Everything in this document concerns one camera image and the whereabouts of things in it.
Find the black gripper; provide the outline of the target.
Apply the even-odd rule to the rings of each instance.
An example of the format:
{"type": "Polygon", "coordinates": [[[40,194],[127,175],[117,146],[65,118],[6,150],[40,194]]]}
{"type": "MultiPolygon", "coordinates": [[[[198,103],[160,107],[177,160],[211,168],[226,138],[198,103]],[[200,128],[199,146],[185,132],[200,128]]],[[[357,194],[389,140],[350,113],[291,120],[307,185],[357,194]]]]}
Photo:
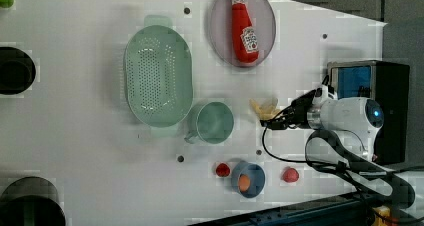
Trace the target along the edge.
{"type": "Polygon", "coordinates": [[[291,104],[284,110],[283,116],[270,115],[261,119],[262,127],[270,130],[286,130],[289,128],[309,129],[307,113],[312,107],[312,101],[315,97],[316,89],[294,99],[291,104]]]}

